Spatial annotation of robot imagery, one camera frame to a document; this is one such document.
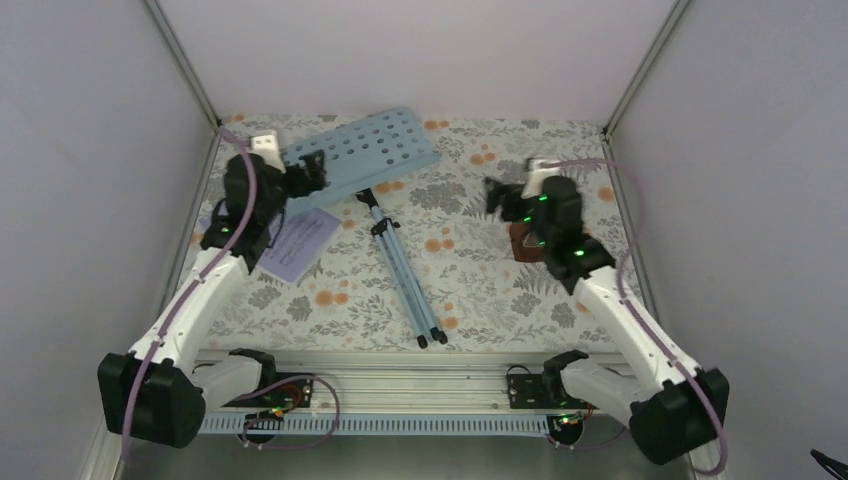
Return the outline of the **lilac sheet music page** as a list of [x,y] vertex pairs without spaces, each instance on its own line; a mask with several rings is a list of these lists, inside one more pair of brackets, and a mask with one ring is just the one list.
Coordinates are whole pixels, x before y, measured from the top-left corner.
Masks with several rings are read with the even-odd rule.
[[297,282],[326,250],[341,220],[322,209],[312,209],[283,223],[271,224],[272,245],[257,265],[284,282]]

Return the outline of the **brown wooden metronome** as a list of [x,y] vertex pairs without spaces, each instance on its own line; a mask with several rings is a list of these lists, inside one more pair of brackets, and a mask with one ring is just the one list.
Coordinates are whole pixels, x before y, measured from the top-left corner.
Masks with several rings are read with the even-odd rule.
[[508,227],[513,258],[519,263],[539,263],[544,259],[544,248],[526,224],[512,223]]

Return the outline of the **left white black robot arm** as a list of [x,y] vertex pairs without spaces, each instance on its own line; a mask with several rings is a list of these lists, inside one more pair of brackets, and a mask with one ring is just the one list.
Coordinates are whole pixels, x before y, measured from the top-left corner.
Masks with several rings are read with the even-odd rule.
[[268,353],[236,348],[205,367],[196,357],[215,315],[272,246],[271,225],[283,221],[287,202],[326,186],[325,153],[287,166],[242,152],[228,161],[222,183],[189,277],[127,353],[108,353],[98,366],[106,427],[124,447],[139,439],[183,448],[207,413],[243,398],[263,405],[277,394]]

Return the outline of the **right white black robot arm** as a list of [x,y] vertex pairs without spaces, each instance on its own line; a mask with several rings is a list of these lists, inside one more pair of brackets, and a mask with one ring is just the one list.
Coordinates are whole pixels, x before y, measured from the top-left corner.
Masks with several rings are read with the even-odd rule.
[[622,376],[573,349],[545,361],[544,399],[555,407],[580,400],[600,409],[656,465],[716,442],[719,459],[708,472],[722,473],[729,454],[727,378],[701,367],[629,298],[618,262],[584,229],[576,183],[552,176],[528,193],[522,184],[486,178],[484,188],[487,213],[520,224],[538,240],[549,273],[602,324],[634,373]]

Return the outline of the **light blue music stand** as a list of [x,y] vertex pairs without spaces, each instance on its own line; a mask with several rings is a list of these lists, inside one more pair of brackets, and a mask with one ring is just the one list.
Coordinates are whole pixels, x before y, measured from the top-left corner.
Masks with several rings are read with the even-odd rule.
[[411,320],[418,346],[425,349],[431,343],[446,344],[447,335],[437,325],[398,237],[400,224],[384,213],[373,191],[380,183],[439,161],[414,112],[397,107],[294,142],[284,150],[286,168],[303,166],[306,157],[317,150],[324,152],[325,186],[306,197],[289,200],[286,217],[355,196],[374,219],[370,234]]

